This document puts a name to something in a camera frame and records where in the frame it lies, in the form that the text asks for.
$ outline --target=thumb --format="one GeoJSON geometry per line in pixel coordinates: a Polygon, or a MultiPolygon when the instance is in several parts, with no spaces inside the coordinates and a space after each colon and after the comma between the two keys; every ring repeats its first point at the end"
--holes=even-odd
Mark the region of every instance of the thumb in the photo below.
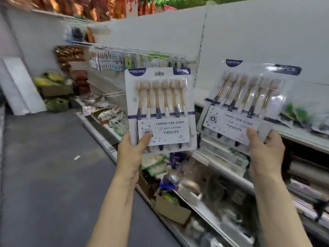
{"type": "Polygon", "coordinates": [[[152,138],[152,134],[151,133],[145,133],[145,135],[140,139],[138,145],[135,146],[135,148],[140,153],[142,153],[144,151],[144,149],[147,147],[147,145],[150,142],[151,138],[152,138]]]}
{"type": "Polygon", "coordinates": [[[255,129],[253,129],[252,127],[248,127],[247,128],[247,136],[249,139],[249,147],[250,148],[255,148],[258,147],[260,145],[263,145],[263,142],[260,140],[260,138],[258,137],[258,133],[255,129]]]}

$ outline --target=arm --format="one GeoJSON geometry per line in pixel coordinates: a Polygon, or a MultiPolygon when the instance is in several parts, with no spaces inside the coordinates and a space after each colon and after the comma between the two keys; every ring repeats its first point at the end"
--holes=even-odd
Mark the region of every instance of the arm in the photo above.
{"type": "Polygon", "coordinates": [[[127,246],[138,168],[150,139],[151,134],[147,133],[137,146],[132,146],[129,133],[123,137],[118,147],[117,170],[87,247],[127,246]]]}
{"type": "Polygon", "coordinates": [[[312,247],[281,176],[284,145],[271,131],[265,144],[257,132],[247,130],[251,175],[267,247],[312,247]]]}

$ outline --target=gray floor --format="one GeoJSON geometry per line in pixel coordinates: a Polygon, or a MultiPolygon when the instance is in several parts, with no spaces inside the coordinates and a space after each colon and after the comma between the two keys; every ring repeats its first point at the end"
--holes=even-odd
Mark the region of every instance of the gray floor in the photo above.
{"type": "MultiPolygon", "coordinates": [[[[72,110],[6,115],[1,246],[84,246],[114,171],[72,110]]],[[[180,246],[137,192],[129,246],[180,246]]]]}

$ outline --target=forearm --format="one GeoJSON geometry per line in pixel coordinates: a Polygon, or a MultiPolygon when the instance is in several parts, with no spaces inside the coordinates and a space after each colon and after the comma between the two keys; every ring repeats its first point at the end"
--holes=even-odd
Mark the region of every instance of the forearm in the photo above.
{"type": "Polygon", "coordinates": [[[261,227],[268,247],[312,247],[282,178],[253,175],[261,227]]]}
{"type": "Polygon", "coordinates": [[[134,188],[130,181],[114,176],[88,247],[127,246],[134,188]]]}

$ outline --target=toothbrush package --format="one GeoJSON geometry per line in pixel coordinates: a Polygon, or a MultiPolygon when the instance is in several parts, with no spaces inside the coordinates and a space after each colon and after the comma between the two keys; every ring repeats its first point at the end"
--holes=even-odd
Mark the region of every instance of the toothbrush package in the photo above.
{"type": "Polygon", "coordinates": [[[191,71],[186,67],[125,70],[132,145],[146,133],[145,153],[169,153],[197,147],[191,71]]]}
{"type": "Polygon", "coordinates": [[[198,131],[248,154],[246,129],[265,141],[301,68],[226,60],[198,122],[198,131]]]}

